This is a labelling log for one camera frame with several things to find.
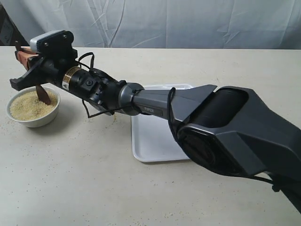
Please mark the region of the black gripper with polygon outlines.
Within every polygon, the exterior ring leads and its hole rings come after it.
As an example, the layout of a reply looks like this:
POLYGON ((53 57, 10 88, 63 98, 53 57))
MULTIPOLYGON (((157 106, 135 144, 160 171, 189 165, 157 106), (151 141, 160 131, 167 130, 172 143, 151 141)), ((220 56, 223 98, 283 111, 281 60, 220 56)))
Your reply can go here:
POLYGON ((71 78, 80 70, 76 60, 78 51, 73 48, 38 53, 30 47, 21 47, 15 51, 15 56, 27 70, 21 77, 9 79, 11 87, 17 91, 46 83, 69 89, 71 78))

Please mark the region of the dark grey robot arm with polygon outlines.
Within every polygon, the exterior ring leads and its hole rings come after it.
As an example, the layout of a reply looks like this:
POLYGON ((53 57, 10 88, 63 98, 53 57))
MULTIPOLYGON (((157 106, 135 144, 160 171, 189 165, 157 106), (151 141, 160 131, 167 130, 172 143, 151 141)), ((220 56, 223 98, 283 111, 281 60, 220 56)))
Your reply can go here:
POLYGON ((175 142, 196 164, 228 177, 258 180, 265 173, 273 191, 283 192, 301 208, 301 131, 269 109, 252 89, 145 89, 83 64, 72 48, 18 47, 15 56, 26 73, 10 80, 13 89, 51 83, 94 107, 98 115, 118 112, 165 119, 175 142))

